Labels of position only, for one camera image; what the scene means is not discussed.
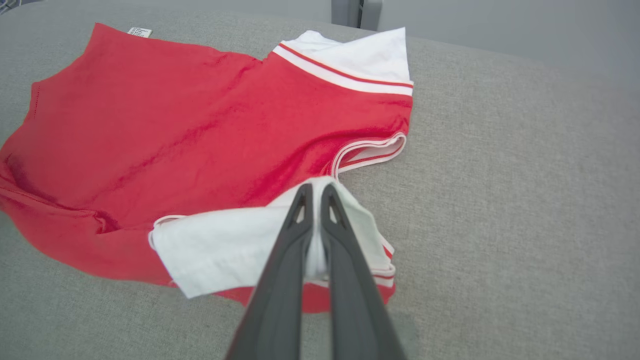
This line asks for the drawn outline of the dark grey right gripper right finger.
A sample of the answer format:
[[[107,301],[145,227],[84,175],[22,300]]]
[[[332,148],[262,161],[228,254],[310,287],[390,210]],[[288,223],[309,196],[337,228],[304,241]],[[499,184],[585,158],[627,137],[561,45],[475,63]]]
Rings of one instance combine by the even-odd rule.
[[[334,360],[406,359],[333,185],[326,186],[321,195],[319,230],[327,261]]]

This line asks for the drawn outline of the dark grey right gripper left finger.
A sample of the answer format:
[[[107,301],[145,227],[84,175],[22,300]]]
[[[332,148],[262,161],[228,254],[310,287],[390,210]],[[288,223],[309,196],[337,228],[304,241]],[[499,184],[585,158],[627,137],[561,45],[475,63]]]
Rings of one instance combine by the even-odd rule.
[[[314,227],[313,186],[300,186],[282,223],[227,360],[298,360],[306,257]]]

